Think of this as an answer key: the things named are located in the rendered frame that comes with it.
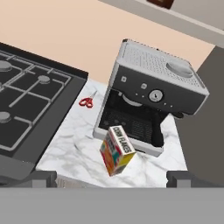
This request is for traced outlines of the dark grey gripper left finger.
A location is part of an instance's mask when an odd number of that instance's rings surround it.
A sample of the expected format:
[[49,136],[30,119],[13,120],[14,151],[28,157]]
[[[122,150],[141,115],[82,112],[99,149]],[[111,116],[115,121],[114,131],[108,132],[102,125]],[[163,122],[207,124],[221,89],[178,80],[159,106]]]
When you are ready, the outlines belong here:
[[23,188],[51,188],[56,187],[56,171],[33,171],[22,180],[7,179],[0,177],[0,188],[23,187]]

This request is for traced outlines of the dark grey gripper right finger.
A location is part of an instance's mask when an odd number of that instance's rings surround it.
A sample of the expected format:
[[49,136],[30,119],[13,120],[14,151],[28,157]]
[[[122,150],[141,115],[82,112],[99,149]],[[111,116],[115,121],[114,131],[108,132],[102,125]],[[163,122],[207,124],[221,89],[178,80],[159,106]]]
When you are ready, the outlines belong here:
[[199,179],[191,174],[189,171],[168,171],[166,173],[167,187],[179,188],[179,187],[214,187],[218,188],[220,185],[210,183],[208,181]]

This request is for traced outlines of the colourful corn flakes cereal box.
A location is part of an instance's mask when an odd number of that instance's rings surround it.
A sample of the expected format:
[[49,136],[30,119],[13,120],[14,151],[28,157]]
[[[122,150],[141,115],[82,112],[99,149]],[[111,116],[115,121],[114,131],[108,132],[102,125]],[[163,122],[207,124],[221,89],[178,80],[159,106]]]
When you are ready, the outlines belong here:
[[136,154],[128,136],[121,125],[108,128],[100,153],[109,176],[123,172],[127,164]]

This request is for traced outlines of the grey tall cabinet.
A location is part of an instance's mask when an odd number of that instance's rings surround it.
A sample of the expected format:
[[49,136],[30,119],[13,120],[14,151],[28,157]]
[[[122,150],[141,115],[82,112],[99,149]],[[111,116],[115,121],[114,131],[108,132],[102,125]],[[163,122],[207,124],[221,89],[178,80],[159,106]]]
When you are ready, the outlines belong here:
[[177,121],[187,170],[224,186],[224,48],[216,46],[198,70],[210,95],[196,115]]

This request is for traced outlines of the black gas hob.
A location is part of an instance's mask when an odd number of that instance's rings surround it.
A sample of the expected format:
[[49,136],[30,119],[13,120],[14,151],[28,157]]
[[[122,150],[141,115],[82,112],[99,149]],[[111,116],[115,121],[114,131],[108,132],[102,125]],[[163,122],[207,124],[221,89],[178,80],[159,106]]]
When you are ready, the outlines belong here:
[[0,42],[0,186],[44,155],[88,73]]

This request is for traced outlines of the silver and black coffee machine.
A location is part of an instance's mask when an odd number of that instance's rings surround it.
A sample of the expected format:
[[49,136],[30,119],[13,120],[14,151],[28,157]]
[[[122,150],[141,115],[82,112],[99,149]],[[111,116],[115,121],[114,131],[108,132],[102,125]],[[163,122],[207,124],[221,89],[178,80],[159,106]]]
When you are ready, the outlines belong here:
[[158,157],[164,151],[163,120],[196,114],[208,96],[190,62],[126,38],[93,135],[103,139],[109,127],[121,125],[137,151]]

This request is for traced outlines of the red handled scissors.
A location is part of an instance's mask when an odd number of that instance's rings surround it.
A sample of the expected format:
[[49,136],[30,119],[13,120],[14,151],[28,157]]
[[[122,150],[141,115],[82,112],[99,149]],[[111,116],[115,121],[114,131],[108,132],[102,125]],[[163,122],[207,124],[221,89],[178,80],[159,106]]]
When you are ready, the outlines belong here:
[[79,105],[82,107],[87,107],[89,109],[91,109],[94,104],[93,104],[93,99],[96,95],[96,92],[92,93],[89,97],[83,98],[79,101]]

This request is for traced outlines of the grey wall cabinet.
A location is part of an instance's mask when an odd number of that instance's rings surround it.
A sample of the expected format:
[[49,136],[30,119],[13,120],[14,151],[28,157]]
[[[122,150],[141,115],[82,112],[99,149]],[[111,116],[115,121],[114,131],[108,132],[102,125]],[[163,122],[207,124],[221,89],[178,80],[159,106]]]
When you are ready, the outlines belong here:
[[224,48],[224,31],[175,10],[159,7],[146,0],[99,0],[141,18],[182,32],[193,38]]

